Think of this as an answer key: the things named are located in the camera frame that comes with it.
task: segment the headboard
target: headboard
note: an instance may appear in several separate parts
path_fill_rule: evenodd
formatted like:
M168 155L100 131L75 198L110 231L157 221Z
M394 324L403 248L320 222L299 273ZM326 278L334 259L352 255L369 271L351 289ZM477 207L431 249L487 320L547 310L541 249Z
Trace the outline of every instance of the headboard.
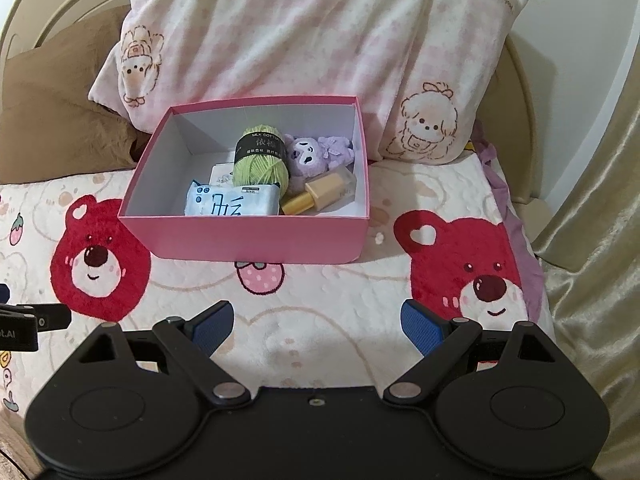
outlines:
M8 58L40 46L71 23L128 3L129 0L16 0L0 36L0 74ZM478 109L478 118L498 151L512 200L528 203L536 125L527 79L509 38Z

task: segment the brown fuzzy pillow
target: brown fuzzy pillow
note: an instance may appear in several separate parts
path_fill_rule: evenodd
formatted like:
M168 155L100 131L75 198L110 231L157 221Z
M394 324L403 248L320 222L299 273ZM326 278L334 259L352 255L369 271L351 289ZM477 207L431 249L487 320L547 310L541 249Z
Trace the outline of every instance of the brown fuzzy pillow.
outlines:
M135 167L149 134L87 98L128 11L105 10L7 60L0 184Z

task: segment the gold bottle cap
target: gold bottle cap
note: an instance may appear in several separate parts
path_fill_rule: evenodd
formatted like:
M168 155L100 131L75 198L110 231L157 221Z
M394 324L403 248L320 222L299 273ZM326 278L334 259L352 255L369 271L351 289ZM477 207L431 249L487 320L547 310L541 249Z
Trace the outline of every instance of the gold bottle cap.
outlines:
M305 191L282 204L282 212L285 215L299 215L315 205L313 197Z

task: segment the plush blanket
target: plush blanket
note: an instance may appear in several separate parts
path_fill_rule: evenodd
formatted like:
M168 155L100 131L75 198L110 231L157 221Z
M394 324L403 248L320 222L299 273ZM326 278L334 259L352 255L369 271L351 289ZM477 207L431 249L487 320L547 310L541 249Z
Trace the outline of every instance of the plush blanket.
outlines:
M552 335L542 271L493 149L469 147L444 166L372 164L366 244L342 266L161 260L120 243L129 171L4 186L0 301L74 311L68 330L40 335L38 352L0 353L4 406L23 415L99 318L147 329L217 300L236 319L212 358L253 394L262 384L384 389L420 359L400 326L409 297L449 319L495 330L530 319Z

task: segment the strawberry print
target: strawberry print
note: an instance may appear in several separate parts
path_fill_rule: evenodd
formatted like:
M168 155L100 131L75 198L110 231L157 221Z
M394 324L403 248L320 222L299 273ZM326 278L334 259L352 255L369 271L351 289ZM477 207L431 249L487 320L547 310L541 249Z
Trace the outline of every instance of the strawberry print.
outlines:
M284 281L282 264L236 262L236 272L242 286L252 294L266 296L276 292Z
M17 245L22 238L22 231L24 230L24 220L22 219L22 215L18 213L17 218L15 219L14 224L11 226L11 232L9 233L9 243L11 245Z

